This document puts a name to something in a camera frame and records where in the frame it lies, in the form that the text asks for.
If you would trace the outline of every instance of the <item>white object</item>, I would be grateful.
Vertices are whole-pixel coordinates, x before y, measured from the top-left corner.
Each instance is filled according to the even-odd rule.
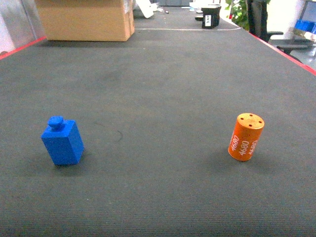
[[[146,18],[150,18],[151,16],[153,16],[154,11],[149,0],[136,0],[136,3],[138,4],[139,8]]]

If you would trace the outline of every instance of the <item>office chair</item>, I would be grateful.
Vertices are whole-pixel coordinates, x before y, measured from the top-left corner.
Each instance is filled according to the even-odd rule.
[[[256,37],[268,42],[273,35],[283,35],[280,31],[267,32],[267,0],[246,0],[248,22],[249,22],[249,32]],[[277,45],[278,49],[282,50],[287,55],[298,60],[293,55],[290,55],[291,51],[294,49],[307,49],[307,45],[298,44],[284,44]]]

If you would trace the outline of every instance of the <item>orange cylinder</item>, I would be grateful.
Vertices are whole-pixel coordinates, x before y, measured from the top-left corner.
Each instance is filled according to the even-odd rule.
[[[257,115],[245,113],[237,117],[228,153],[240,161],[250,160],[265,122]]]

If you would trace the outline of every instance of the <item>blue plastic block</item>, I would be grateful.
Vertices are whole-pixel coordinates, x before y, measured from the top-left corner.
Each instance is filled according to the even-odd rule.
[[[78,164],[83,152],[83,142],[74,120],[53,116],[41,139],[55,165]]]

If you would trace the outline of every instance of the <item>cardboard box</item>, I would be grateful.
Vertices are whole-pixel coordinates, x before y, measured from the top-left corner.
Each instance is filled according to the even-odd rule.
[[[127,41],[131,0],[35,0],[48,40]]]

